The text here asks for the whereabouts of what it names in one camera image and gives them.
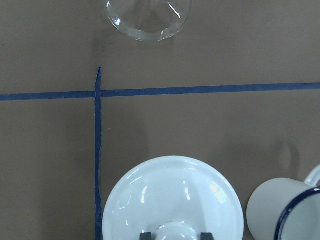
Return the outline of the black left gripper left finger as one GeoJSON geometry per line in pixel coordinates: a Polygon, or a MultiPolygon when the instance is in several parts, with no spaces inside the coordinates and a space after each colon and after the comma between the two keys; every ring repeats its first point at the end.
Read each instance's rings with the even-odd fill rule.
{"type": "Polygon", "coordinates": [[[142,232],[139,236],[139,240],[152,240],[151,232],[142,232]]]}

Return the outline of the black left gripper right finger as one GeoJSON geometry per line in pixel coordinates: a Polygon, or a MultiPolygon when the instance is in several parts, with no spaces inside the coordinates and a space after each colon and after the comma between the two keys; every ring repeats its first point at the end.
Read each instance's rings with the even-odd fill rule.
{"type": "Polygon", "coordinates": [[[202,232],[200,234],[200,240],[213,240],[213,235],[210,232],[202,232]]]}

